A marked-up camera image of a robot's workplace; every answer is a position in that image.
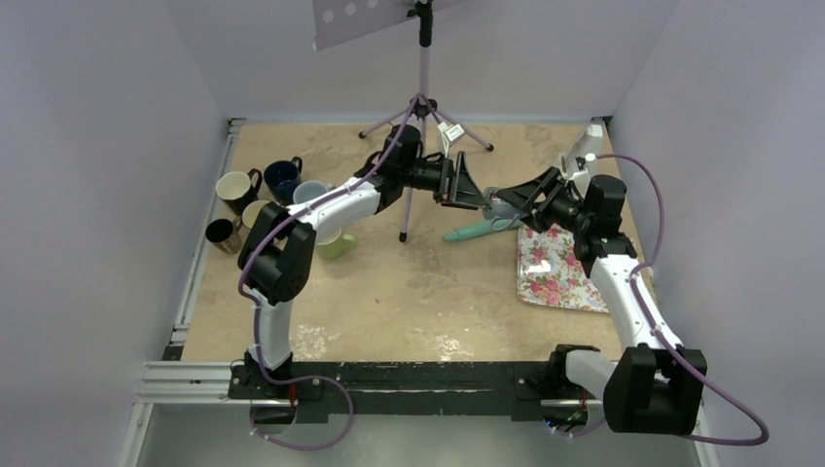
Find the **grey owl mug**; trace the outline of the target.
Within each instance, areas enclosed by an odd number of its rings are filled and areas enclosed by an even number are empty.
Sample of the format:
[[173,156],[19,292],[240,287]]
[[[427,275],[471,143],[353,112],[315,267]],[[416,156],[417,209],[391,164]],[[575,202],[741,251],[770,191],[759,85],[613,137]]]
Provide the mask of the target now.
[[497,195],[497,187],[484,190],[485,206],[483,217],[489,222],[492,232],[504,232],[520,226],[521,212]]

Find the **light green mug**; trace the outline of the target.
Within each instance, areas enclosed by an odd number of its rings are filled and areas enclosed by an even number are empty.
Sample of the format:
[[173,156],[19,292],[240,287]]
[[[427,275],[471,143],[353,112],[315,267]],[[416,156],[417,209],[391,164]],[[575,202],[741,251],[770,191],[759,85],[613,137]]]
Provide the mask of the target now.
[[351,251],[358,245],[355,235],[338,229],[318,240],[314,246],[314,253],[323,260],[333,261]]

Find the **grey blue mug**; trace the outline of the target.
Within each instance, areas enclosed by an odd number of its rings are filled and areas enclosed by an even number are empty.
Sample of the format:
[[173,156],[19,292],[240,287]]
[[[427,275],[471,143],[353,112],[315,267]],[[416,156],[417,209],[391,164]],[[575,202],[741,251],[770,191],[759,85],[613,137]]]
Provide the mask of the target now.
[[293,204],[298,205],[312,201],[334,190],[333,184],[310,180],[300,184],[293,193]]

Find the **dark blue mug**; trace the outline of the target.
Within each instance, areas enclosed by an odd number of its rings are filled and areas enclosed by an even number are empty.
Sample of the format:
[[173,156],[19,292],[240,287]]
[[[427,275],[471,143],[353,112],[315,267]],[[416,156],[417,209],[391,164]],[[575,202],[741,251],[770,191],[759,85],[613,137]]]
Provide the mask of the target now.
[[301,157],[293,157],[289,161],[272,162],[263,171],[264,183],[282,205],[294,202],[294,192],[302,183],[303,166]]

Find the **black white-lined mug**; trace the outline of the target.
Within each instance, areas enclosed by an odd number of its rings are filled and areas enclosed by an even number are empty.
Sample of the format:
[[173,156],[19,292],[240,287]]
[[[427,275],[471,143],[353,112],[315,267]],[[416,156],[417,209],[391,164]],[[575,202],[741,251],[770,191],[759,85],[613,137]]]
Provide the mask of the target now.
[[218,199],[235,215],[241,215],[248,205],[259,199],[262,183],[263,174],[260,169],[231,171],[217,181],[214,190]]

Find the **brown mug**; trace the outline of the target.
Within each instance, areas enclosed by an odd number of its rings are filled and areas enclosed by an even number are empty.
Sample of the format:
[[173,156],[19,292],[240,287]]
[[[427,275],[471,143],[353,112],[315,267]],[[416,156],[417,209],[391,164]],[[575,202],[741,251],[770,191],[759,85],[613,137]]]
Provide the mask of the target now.
[[235,254],[241,249],[240,224],[237,219],[216,219],[207,225],[204,234],[206,240],[223,253]]

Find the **cream mug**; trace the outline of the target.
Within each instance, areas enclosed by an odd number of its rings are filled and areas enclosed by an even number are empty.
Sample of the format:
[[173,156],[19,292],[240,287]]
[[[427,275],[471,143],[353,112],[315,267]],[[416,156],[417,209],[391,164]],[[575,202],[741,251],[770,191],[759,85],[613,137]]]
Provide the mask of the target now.
[[237,226],[242,239],[245,239],[253,228],[262,209],[270,203],[268,199],[258,199],[247,205],[238,216]]

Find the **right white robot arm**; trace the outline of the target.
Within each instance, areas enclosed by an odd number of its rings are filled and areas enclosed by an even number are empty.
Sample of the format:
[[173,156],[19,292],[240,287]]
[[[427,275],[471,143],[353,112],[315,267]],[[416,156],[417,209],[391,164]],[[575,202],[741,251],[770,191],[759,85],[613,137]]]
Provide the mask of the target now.
[[626,193],[621,179],[595,175],[576,199],[552,167],[496,195],[533,231],[572,233],[575,257],[605,301],[624,348],[613,362],[592,346],[558,345],[546,371],[549,388],[560,396],[585,389],[601,400],[604,419],[617,433],[687,436],[698,418],[706,360],[670,333],[645,289],[637,253],[621,231]]

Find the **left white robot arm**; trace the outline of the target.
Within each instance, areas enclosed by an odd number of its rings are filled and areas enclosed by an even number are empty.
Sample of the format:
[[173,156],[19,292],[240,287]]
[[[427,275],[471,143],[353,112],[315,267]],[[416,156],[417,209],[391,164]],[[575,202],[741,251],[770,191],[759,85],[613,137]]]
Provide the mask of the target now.
[[450,144],[466,131],[459,124],[438,126],[440,150],[426,156],[420,132],[396,125],[382,150],[339,187],[289,207],[268,203],[260,212],[238,256],[238,290],[254,304],[253,342],[248,349],[258,365],[252,384],[265,397],[284,394],[293,381],[289,321],[293,300],[304,289],[318,240],[378,214],[406,188],[430,192],[442,206],[478,210],[482,191],[471,178],[465,154],[448,155]]

